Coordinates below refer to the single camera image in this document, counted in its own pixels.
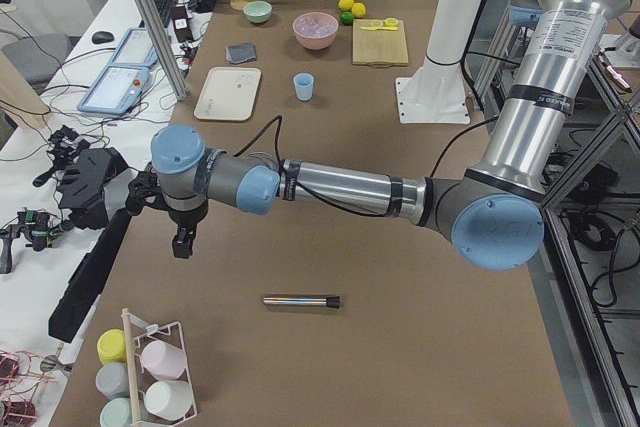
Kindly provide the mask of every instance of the pen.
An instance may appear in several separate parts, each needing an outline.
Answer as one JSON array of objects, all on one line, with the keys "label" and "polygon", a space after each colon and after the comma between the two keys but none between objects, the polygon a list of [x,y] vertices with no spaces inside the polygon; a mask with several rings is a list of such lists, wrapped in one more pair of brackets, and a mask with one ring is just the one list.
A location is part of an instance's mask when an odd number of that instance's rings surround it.
[{"label": "pen", "polygon": [[296,307],[328,307],[340,308],[340,297],[337,295],[291,295],[271,294],[262,297],[262,303],[267,306],[286,305]]}]

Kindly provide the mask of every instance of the computer mouse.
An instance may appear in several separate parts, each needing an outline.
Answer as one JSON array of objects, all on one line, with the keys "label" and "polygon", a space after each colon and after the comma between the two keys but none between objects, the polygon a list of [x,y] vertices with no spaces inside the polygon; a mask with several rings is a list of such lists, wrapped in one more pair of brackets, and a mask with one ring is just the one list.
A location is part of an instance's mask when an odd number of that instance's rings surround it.
[{"label": "computer mouse", "polygon": [[107,42],[112,42],[113,39],[115,39],[113,34],[106,30],[99,30],[91,36],[91,42],[94,44],[105,44]]}]

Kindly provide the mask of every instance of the pink bowl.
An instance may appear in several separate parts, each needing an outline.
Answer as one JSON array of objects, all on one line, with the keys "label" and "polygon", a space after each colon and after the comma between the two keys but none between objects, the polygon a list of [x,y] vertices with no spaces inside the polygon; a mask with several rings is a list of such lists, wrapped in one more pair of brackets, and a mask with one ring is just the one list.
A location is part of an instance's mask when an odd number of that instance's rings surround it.
[{"label": "pink bowl", "polygon": [[324,12],[308,12],[293,21],[293,33],[305,49],[326,49],[338,34],[338,20]]}]

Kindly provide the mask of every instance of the white cup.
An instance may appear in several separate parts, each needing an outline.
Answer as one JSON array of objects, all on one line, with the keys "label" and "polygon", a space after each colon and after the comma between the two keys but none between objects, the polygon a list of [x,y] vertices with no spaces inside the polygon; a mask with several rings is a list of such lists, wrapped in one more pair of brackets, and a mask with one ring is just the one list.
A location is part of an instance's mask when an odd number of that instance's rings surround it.
[{"label": "white cup", "polygon": [[296,89],[298,100],[306,102],[313,96],[313,75],[301,72],[293,77],[293,86]]},{"label": "white cup", "polygon": [[193,404],[193,391],[182,380],[159,380],[147,389],[144,406],[150,414],[165,420],[184,417]]},{"label": "white cup", "polygon": [[186,369],[187,356],[175,345],[154,340],[142,350],[140,363],[157,380],[175,380]]},{"label": "white cup", "polygon": [[96,388],[108,399],[129,397],[127,364],[111,362],[96,374]]}]

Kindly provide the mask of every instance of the lemon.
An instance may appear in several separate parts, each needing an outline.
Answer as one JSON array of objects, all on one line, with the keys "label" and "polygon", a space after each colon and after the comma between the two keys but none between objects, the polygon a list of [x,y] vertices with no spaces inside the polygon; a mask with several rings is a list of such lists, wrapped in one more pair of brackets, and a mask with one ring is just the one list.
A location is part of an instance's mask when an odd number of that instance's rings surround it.
[{"label": "lemon", "polygon": [[351,7],[353,7],[353,4],[355,4],[355,0],[339,0],[338,1],[338,8],[342,11],[342,12],[349,12],[351,10]]},{"label": "lemon", "polygon": [[343,12],[340,14],[340,22],[342,22],[342,25],[353,25],[353,19],[355,19],[355,16],[351,12]]},{"label": "lemon", "polygon": [[362,19],[367,15],[367,7],[362,2],[356,2],[353,4],[353,7],[351,7],[351,13],[356,19]]}]

